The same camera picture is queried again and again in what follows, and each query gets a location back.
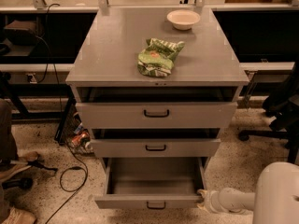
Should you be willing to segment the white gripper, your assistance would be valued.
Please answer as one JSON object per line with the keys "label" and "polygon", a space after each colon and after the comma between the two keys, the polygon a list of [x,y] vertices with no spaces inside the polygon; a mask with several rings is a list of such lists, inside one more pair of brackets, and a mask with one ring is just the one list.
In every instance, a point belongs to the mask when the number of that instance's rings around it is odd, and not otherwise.
{"label": "white gripper", "polygon": [[197,194],[204,198],[203,203],[197,203],[197,207],[201,210],[207,210],[211,213],[226,213],[227,210],[220,202],[220,193],[215,190],[197,190]]}

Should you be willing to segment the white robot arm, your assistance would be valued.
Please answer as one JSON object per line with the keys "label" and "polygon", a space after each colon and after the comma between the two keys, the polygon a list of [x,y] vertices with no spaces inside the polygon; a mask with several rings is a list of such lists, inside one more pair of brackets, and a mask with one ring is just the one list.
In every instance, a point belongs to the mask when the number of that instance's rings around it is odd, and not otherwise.
{"label": "white robot arm", "polygon": [[254,192],[199,189],[197,207],[209,213],[253,212],[252,224],[299,224],[299,166],[274,162],[261,172]]}

